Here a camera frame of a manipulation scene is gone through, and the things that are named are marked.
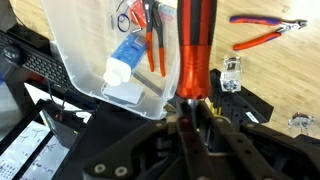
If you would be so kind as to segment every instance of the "grey metal piece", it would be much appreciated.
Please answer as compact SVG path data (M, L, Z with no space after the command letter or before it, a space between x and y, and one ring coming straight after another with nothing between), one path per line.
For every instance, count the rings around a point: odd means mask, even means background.
M101 173L103 173L105 170L106 170L106 165L104 165L104 164L97 164L97 165L94 167L94 172L97 173L97 174L101 174Z
M110 23L111 23L111 29L114 30L114 20L113 20L112 13L110 13Z
M123 177L128 173L128 169L124 166L120 166L120 167L117 167L114 173L118 177Z
M280 24L281 29L279 29L277 32L279 33L285 33L291 30L299 30L307 26L307 21L300 20L296 22L282 22Z

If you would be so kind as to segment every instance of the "screwdriver handle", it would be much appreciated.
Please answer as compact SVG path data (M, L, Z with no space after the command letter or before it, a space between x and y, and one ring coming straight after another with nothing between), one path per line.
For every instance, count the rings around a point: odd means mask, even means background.
M184 99L209 96L209 61L218 0L178 0L180 77L177 94Z

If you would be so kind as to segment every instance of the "tools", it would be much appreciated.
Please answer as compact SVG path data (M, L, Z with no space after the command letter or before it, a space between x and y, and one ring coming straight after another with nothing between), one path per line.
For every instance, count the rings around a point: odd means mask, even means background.
M120 7L121 7L121 5L123 4L123 2L124 2L124 0L121 0L121 1L120 1L120 3L119 3L119 5L118 5L118 8L117 8L116 12L118 12L118 11L119 11L119 8L120 8Z
M217 0L178 0L180 77L177 94L184 99L209 96L209 61Z
M272 39L280 37L283 33L291 31L291 30L299 30L307 26L307 21L298 20L295 22L285 22L281 19L270 18L270 17L256 17L256 16L232 16L230 18L230 22L235 23L254 23L254 24L262 24L268 26L280 26L281 28L275 32L268 33L259 38L250 40L248 42L236 44L233 46L233 50L243 50L247 48L251 48L257 46L259 44L268 42Z
M163 27L158 13L159 3L154 0L143 0L143 7L147 19L147 33L146 33L146 44L147 44L147 55L149 60L150 71L154 72L154 60L152 54L152 30L156 30L159 41L159 59L160 59L160 71L163 77L166 76L165 65L164 65L164 46L163 46Z

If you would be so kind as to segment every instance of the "white label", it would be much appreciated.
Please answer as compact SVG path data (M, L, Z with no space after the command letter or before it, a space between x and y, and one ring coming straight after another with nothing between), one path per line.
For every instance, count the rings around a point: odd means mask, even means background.
M68 152L53 136L20 180L52 179Z
M49 131L46 126L31 121L0 156L0 180L12 179Z
M247 116L251 119L252 122L259 123L256 117L251 112L246 112Z

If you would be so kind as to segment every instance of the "red wire cutter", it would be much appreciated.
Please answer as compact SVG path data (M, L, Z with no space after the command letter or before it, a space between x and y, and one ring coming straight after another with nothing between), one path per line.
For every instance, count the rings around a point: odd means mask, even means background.
M257 46L259 44L268 42L272 39L280 37L283 33L288 32L290 30L298 30L307 26L307 21L299 20L295 22L285 22L281 19L270 18L270 17L255 17L255 16L232 16L230 18L231 23L254 23L254 24L262 24L268 26L280 26L281 28L275 32L271 32L259 38L253 39L248 42L236 44L233 46L233 50L243 50L247 48L251 48Z

